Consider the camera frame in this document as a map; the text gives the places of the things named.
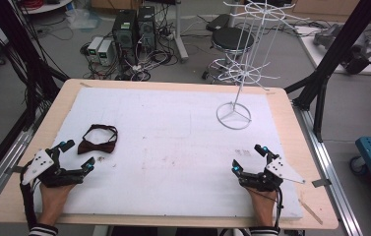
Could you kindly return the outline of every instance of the gray floor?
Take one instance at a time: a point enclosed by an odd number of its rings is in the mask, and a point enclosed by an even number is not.
[[[212,13],[202,11],[204,6],[200,5],[195,8],[200,11],[197,13],[190,5],[183,7],[184,16]],[[223,13],[228,10],[218,7],[216,11]],[[37,15],[32,20],[35,24],[48,24],[58,22],[63,17],[63,11],[58,10]],[[182,28],[185,30],[200,20],[193,17],[186,18],[183,20]],[[53,26],[53,34],[41,38],[40,42],[66,74],[71,78],[82,78],[89,70],[85,57],[80,54],[81,46],[90,42],[94,35],[108,34],[111,27],[112,21],[100,20],[97,29],[70,31],[64,22]],[[210,34],[204,30],[204,27],[205,24],[194,24],[190,28],[192,31],[187,31],[185,34]],[[189,60],[184,64],[178,63],[152,70],[151,82],[188,84],[210,82],[202,80],[201,75],[206,65],[220,57],[218,51],[210,49],[210,38],[183,37],[183,41],[189,53]],[[264,72],[267,75],[279,76],[280,79],[262,81],[266,87],[285,88],[305,78],[314,70],[298,38],[293,36],[279,33],[271,53],[271,66]],[[24,92],[25,87],[10,64],[0,66],[0,143],[25,109]],[[296,91],[289,97],[295,98],[298,94],[299,91]],[[371,136],[371,76],[334,74],[328,84],[323,139],[361,230],[364,235],[371,235],[371,176],[354,176],[348,168],[349,160],[358,155],[354,141],[362,136]],[[59,228],[60,235],[92,235],[93,233],[93,227],[90,225],[59,225]],[[13,232],[11,235],[25,235],[27,229],[23,224],[0,223],[0,235],[10,235],[10,232]],[[164,228],[160,234],[172,235],[172,232],[170,228]],[[344,234],[342,226],[327,231],[307,230],[307,235]]]

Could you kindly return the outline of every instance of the wooden table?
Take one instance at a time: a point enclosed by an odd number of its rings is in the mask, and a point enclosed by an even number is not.
[[[52,146],[54,138],[81,88],[236,92],[236,87],[231,86],[70,80],[61,89],[32,138],[20,160],[20,166],[31,160],[40,148]],[[338,227],[339,223],[325,188],[315,188],[311,183],[320,179],[320,175],[285,91],[281,88],[264,90],[246,87],[242,92],[264,94],[267,97],[284,155],[289,164],[306,180],[305,185],[297,184],[295,186],[304,217],[291,220],[282,219],[279,222],[280,227],[284,229],[334,229]],[[253,226],[253,221],[250,217],[63,214],[58,223],[241,228]],[[19,174],[11,176],[0,195],[0,222],[26,222],[23,213],[23,198],[19,189]]]

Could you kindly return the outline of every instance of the electronic equipment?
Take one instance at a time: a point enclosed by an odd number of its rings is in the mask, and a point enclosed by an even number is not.
[[[103,40],[103,37],[96,36],[90,43],[90,46],[88,46],[88,59],[90,59],[91,62],[99,63],[98,50]]]
[[[314,45],[323,45],[326,49],[329,49],[339,35],[342,27],[343,26],[334,24],[326,30],[317,32],[314,35]],[[362,33],[348,52],[342,56],[340,64],[349,74],[356,75],[371,64],[369,60],[370,57],[371,39],[366,38],[365,34]]]
[[[139,8],[138,22],[142,50],[146,50],[148,52],[155,51],[155,7],[145,6]]]
[[[221,14],[207,24],[206,30],[216,31],[216,30],[219,30],[221,28],[225,28],[225,27],[227,27],[229,20],[230,20],[230,15]]]
[[[41,149],[35,154],[34,159],[22,168],[22,172],[20,173],[20,190],[23,195],[29,229],[37,224],[33,201],[33,189],[36,185],[36,179],[40,180],[47,188],[55,188],[82,184],[84,178],[93,171],[93,165],[95,164],[93,157],[81,165],[80,169],[66,170],[60,166],[60,152],[66,152],[74,145],[74,141],[69,140],[68,142],[61,142],[53,148]]]
[[[283,179],[305,184],[305,180],[278,154],[273,154],[267,147],[260,145],[255,145],[255,150],[267,160],[264,172],[258,174],[244,172],[243,167],[233,160],[231,171],[237,176],[242,187],[264,192],[278,188]]]
[[[102,66],[110,66],[115,60],[114,47],[112,40],[105,39],[102,41],[98,50],[99,62]]]
[[[136,47],[138,41],[137,16],[135,10],[120,10],[115,18],[112,33],[114,41],[123,48]]]
[[[118,72],[120,76],[123,76],[128,69],[138,63],[139,55],[136,53],[140,52],[140,48],[137,44],[139,31],[135,10],[123,9],[117,13],[112,35],[119,61]]]

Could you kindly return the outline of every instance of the striped sleeve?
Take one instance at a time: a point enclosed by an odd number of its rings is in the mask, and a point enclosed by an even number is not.
[[[275,227],[253,227],[249,228],[252,236],[276,236],[279,235],[280,229]]]
[[[31,229],[29,236],[56,236],[57,233],[57,228],[53,226],[37,224]]]

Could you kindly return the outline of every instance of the white device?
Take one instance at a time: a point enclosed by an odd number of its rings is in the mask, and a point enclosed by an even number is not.
[[[50,158],[50,156],[44,151],[44,149],[41,149],[38,151],[34,159],[32,160],[31,165],[29,166],[28,170],[25,173],[25,177],[23,179],[22,184],[26,185],[31,180],[33,180],[35,177],[43,173],[47,168],[53,165],[53,160]]]
[[[274,159],[266,167],[279,178],[305,184],[305,180],[282,157]]]
[[[99,63],[98,50],[103,40],[103,37],[96,36],[88,46],[88,55],[91,62]]]
[[[105,39],[102,41],[101,46],[98,50],[99,62],[102,66],[110,66],[115,59],[114,47],[112,46],[112,40]]]

